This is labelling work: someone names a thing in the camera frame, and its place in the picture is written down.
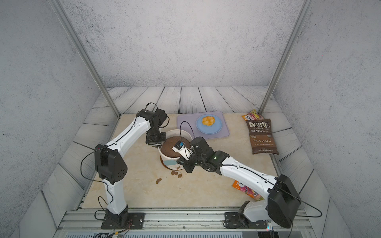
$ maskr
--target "black cable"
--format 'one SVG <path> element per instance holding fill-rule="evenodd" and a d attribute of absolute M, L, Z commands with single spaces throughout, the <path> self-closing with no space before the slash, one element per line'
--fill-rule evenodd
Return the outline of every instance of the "black cable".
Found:
<path fill-rule="evenodd" d="M 149 103 L 146 105 L 146 108 L 145 108 L 145 109 L 147 109 L 147 107 L 148 107 L 149 104 L 155 104 L 156 108 L 159 109 L 159 108 L 157 107 L 156 103 L 154 103 L 154 102 L 149 102 Z"/>
<path fill-rule="evenodd" d="M 294 223 L 292 222 L 291 223 L 291 231 L 290 231 L 290 233 L 288 234 L 288 237 L 287 238 L 289 238 L 290 237 L 290 235 L 291 235 L 291 232 L 292 232 L 292 227 L 294 226 Z"/>
<path fill-rule="evenodd" d="M 183 139 L 183 137 L 181 136 L 181 125 L 184 122 L 189 125 L 190 129 L 192 130 L 193 138 L 195 138 L 195 135 L 194 135 L 194 132 L 193 132 L 193 128 L 191 127 L 191 125 L 187 121 L 183 121 L 180 124 L 180 137 L 181 137 L 181 139 Z M 213 172 L 215 172 L 217 170 L 217 166 L 215 166 L 215 165 L 213 165 L 211 163 L 206 162 L 205 158 L 203 157 L 203 154 L 200 155 L 200 167 L 203 168 L 204 170 L 208 171 L 208 172 L 211 172 L 211 173 L 213 173 Z"/>
<path fill-rule="evenodd" d="M 109 235 L 109 233 L 108 232 L 101 232 L 101 233 L 98 233 L 98 234 L 96 234 L 95 236 L 94 236 L 94 238 L 100 238 L 102 235 Z"/>
<path fill-rule="evenodd" d="M 104 210 L 103 210 L 103 208 L 102 208 L 102 210 L 97 210 L 96 212 L 94 212 L 94 218 L 97 219 L 97 220 L 104 221 L 104 219 L 96 218 L 96 213 L 99 212 L 99 211 L 104 211 Z"/>
<path fill-rule="evenodd" d="M 192 133 L 193 133 L 193 139 L 194 139 L 194 132 L 193 132 L 193 129 L 192 129 L 191 125 L 190 125 L 187 121 L 183 121 L 183 122 L 181 122 L 181 124 L 180 124 L 180 138 L 181 138 L 182 140 L 184 139 L 184 138 L 181 136 L 181 125 L 182 125 L 184 122 L 186 122 L 186 123 L 189 125 L 190 129 L 192 130 Z"/>
<path fill-rule="evenodd" d="M 130 228 L 131 228 L 131 225 L 132 225 L 132 220 L 131 220 L 131 219 L 128 221 L 128 224 L 129 224 L 129 225 L 128 225 L 128 229 L 125 229 L 125 230 L 122 230 L 122 231 L 118 232 L 118 235 L 119 235 L 120 233 L 125 232 L 123 235 L 121 234 L 121 236 L 124 236 L 127 232 L 130 231 Z"/>
<path fill-rule="evenodd" d="M 168 124 L 169 124 L 169 116 L 167 116 L 167 118 L 168 118 L 167 124 L 165 126 L 158 126 L 159 128 L 164 128 L 164 127 L 168 126 Z"/>
<path fill-rule="evenodd" d="M 190 125 L 190 124 L 189 124 L 187 121 L 183 121 L 183 122 L 181 122 L 181 124 L 180 124 L 180 137 L 181 137 L 181 125 L 182 125 L 184 122 L 186 122 L 186 123 L 189 125 L 190 129 L 192 130 L 193 139 L 194 139 L 194 138 L 195 138 L 195 136 L 194 136 L 194 132 L 193 132 L 193 129 L 192 129 L 191 125 Z"/>
<path fill-rule="evenodd" d="M 267 181 L 264 177 L 260 176 L 259 174 L 257 174 L 256 172 L 254 172 L 254 171 L 252 171 L 252 170 L 250 170 L 250 169 L 247 169 L 247 168 L 245 168 L 245 167 L 238 167 L 238 166 L 234 166 L 234 165 L 223 165 L 223 166 L 233 166 L 233 167 L 236 167 L 236 168 L 242 168 L 242 169 L 248 170 L 248 171 L 252 172 L 253 174 L 258 175 L 260 178 L 262 178 L 263 180 L 265 180 L 265 182 L 268 182 L 269 184 L 273 185 L 274 187 L 279 188 L 279 189 L 282 190 L 283 192 L 287 193 L 287 194 L 290 195 L 291 197 L 293 197 L 293 198 L 299 200 L 299 201 L 302 202 L 302 203 L 307 204 L 308 206 L 310 206 L 310 207 L 316 209 L 318 212 L 320 212 L 320 215 L 319 215 L 319 216 L 300 216 L 300 215 L 296 215 L 296 217 L 321 217 L 321 216 L 323 215 L 322 211 L 320 211 L 319 209 L 317 209 L 317 208 L 314 207 L 313 205 L 311 205 L 311 204 L 309 204 L 309 203 L 307 203 L 307 202 L 305 202 L 305 201 L 303 201 L 303 200 L 301 200 L 301 199 L 295 197 L 294 195 L 290 194 L 289 192 L 285 191 L 284 189 L 282 189 L 282 188 L 276 186 L 275 184 L 271 183 L 270 181 Z"/>
<path fill-rule="evenodd" d="M 99 198 L 101 198 L 103 201 L 104 201 L 104 203 L 105 204 L 109 204 L 109 203 L 107 203 L 105 200 L 104 200 L 104 198 L 102 197 L 102 196 L 98 196 L 98 203 L 99 203 L 99 205 L 101 206 L 101 208 L 102 208 L 102 211 L 104 211 L 105 212 L 105 210 L 104 210 L 104 208 L 102 207 L 102 205 L 101 205 L 101 201 L 99 201 Z"/>
<path fill-rule="evenodd" d="M 115 229 L 114 231 L 112 232 L 112 234 L 109 234 L 106 238 L 112 238 L 112 236 L 115 234 Z"/>
<path fill-rule="evenodd" d="M 223 223 L 223 226 L 224 226 L 225 228 L 227 228 L 227 229 L 238 229 L 238 228 L 241 227 L 240 224 L 237 224 L 236 226 L 227 226 L 227 225 L 225 225 L 225 223 L 226 223 L 226 222 Z"/>
<path fill-rule="evenodd" d="M 99 151 L 99 150 L 102 150 L 102 149 L 104 149 L 104 148 L 107 148 L 108 146 L 112 146 L 112 145 L 114 145 L 114 144 L 115 144 L 115 143 L 113 143 L 113 144 L 111 144 L 111 145 L 106 145 L 105 147 L 100 148 L 100 149 L 97 149 L 97 150 L 94 150 L 93 152 L 91 152 L 91 153 L 89 153 L 88 155 L 86 155 L 86 156 L 82 159 L 82 161 L 81 161 L 81 165 L 80 165 L 80 169 L 79 169 L 80 172 L 81 172 L 82 177 L 84 177 L 85 179 L 90 180 L 90 181 L 94 181 L 94 182 L 104 183 L 105 185 L 107 185 L 107 186 L 106 186 L 106 190 L 107 190 L 107 192 L 111 195 L 111 198 L 112 198 L 112 199 L 111 199 L 111 202 L 114 200 L 114 196 L 112 196 L 112 194 L 110 193 L 108 184 L 105 183 L 105 182 L 103 182 L 103 181 L 98 181 L 98 180 L 89 179 L 89 178 L 85 177 L 85 176 L 82 174 L 82 163 L 83 163 L 83 161 L 86 159 L 86 157 L 89 156 L 89 155 L 91 155 L 92 153 L 97 152 L 97 151 Z"/>
<path fill-rule="evenodd" d="M 131 128 L 126 132 L 126 133 L 124 133 L 124 135 L 123 136 L 121 136 L 117 141 L 115 141 L 115 143 L 116 142 L 118 142 L 121 138 L 123 138 L 125 135 L 127 135 L 127 133 L 129 133 L 130 132 L 130 130 L 132 130 L 132 128 L 134 128 L 134 125 L 135 125 L 135 122 L 136 122 L 136 119 L 137 119 L 137 117 L 135 117 L 135 120 L 134 120 L 134 123 L 132 124 L 132 126 L 131 126 Z"/>

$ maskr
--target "gray textured wall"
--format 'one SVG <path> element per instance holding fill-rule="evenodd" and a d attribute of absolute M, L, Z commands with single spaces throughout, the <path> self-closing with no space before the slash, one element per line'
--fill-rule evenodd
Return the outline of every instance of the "gray textured wall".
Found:
<path fill-rule="evenodd" d="M 316 0 L 274 96 L 353 237 L 381 234 L 381 1 Z"/>
<path fill-rule="evenodd" d="M 303 0 L 62 0 L 114 86 L 268 85 Z"/>
<path fill-rule="evenodd" d="M 46 0 L 0 2 L 0 77 L 0 237 L 8 237 L 99 90 Z"/>

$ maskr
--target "orange snack bag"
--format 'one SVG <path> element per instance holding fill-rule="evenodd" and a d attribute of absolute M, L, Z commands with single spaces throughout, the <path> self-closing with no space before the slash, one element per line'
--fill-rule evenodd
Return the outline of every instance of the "orange snack bag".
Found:
<path fill-rule="evenodd" d="M 249 188 L 248 186 L 245 186 L 243 185 L 242 187 L 239 185 L 239 182 L 236 180 L 234 181 L 234 183 L 232 184 L 232 187 L 233 188 L 236 188 L 242 192 L 244 192 L 245 194 L 249 195 L 250 197 L 252 197 L 255 201 L 261 201 L 261 200 L 264 200 L 264 198 L 259 195 L 259 193 L 257 193 L 256 191 L 254 191 L 253 189 Z"/>
<path fill-rule="evenodd" d="M 259 115 L 257 113 L 257 111 L 255 109 L 253 109 L 251 112 L 249 112 L 248 114 L 246 115 L 243 115 L 242 118 L 245 120 L 245 121 L 248 121 L 248 120 L 263 120 L 264 118 Z"/>

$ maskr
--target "metal bracket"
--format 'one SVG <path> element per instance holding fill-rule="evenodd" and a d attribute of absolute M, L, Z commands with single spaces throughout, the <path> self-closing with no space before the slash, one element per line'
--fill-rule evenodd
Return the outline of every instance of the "metal bracket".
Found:
<path fill-rule="evenodd" d="M 240 216 L 238 215 L 238 212 L 226 212 L 225 227 L 228 229 L 267 229 L 267 222 L 265 220 L 258 220 L 256 222 L 249 221 L 248 227 L 244 227 L 240 222 Z"/>
<path fill-rule="evenodd" d="M 145 213 L 143 212 L 129 212 L 127 213 L 127 221 L 132 221 L 130 230 L 141 230 L 143 228 Z M 114 220 L 112 220 L 107 214 L 104 216 L 101 229 L 128 229 L 128 225 L 121 226 Z"/>
<path fill-rule="evenodd" d="M 158 138 L 157 141 L 151 141 L 147 134 L 146 144 L 157 148 L 158 146 L 161 146 L 165 142 L 165 138 L 166 138 L 165 132 L 161 132 L 160 137 Z"/>

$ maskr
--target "purple placemat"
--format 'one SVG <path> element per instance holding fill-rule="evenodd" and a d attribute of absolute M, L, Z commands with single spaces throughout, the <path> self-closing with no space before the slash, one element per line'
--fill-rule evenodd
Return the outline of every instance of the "purple placemat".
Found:
<path fill-rule="evenodd" d="M 222 121 L 222 129 L 219 132 L 217 132 L 216 134 L 212 134 L 212 135 L 204 134 L 197 129 L 197 126 L 196 126 L 197 119 L 200 116 L 207 115 L 207 114 L 215 115 L 215 116 L 219 117 Z M 180 129 L 180 124 L 183 121 L 187 121 L 191 125 L 195 137 L 202 136 L 205 139 L 213 139 L 213 138 L 228 137 L 230 134 L 229 129 L 227 128 L 227 125 L 225 122 L 224 114 L 222 112 L 201 112 L 201 113 L 180 115 L 177 117 L 177 129 Z M 192 135 L 192 130 L 187 123 L 183 123 L 181 126 L 181 129 L 188 132 L 190 135 Z"/>

